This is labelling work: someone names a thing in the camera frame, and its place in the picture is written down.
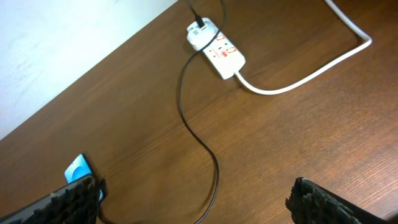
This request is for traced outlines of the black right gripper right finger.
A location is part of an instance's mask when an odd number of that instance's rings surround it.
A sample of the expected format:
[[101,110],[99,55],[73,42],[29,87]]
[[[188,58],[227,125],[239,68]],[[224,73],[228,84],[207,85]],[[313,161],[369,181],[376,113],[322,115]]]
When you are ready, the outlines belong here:
[[295,224],[389,223],[304,177],[296,178],[285,206]]

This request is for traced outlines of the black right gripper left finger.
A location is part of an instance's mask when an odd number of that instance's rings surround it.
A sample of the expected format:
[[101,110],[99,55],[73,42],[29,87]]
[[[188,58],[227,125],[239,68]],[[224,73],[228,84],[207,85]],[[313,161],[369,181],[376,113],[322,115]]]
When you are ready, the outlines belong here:
[[104,179],[93,174],[1,218],[3,224],[95,224],[100,212]]

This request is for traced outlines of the blue smartphone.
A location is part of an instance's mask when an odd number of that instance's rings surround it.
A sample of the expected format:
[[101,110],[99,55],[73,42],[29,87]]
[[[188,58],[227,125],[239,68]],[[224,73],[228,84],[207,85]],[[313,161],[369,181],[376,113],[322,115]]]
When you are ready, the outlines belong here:
[[86,176],[92,175],[96,180],[99,177],[93,172],[93,168],[84,154],[79,154],[64,172],[65,180],[68,184]]

